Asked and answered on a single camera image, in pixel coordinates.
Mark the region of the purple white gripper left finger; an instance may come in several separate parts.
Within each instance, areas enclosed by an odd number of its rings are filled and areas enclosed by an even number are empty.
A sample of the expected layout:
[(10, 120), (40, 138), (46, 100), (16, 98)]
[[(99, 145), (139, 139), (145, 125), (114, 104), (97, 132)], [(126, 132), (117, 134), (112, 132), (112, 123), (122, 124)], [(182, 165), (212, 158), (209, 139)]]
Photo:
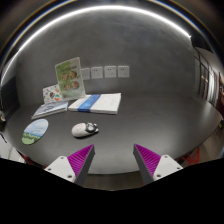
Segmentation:
[(45, 168), (45, 171), (83, 186), (94, 155), (94, 145), (89, 145), (68, 157), (59, 156)]

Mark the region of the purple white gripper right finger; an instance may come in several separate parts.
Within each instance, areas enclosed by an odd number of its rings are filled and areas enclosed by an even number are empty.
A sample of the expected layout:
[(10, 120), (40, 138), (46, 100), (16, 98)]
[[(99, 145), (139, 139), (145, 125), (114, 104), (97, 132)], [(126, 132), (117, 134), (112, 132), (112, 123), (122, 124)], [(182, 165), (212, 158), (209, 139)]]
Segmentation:
[(169, 155), (160, 156), (138, 144), (134, 145), (133, 154), (145, 185), (182, 169)]

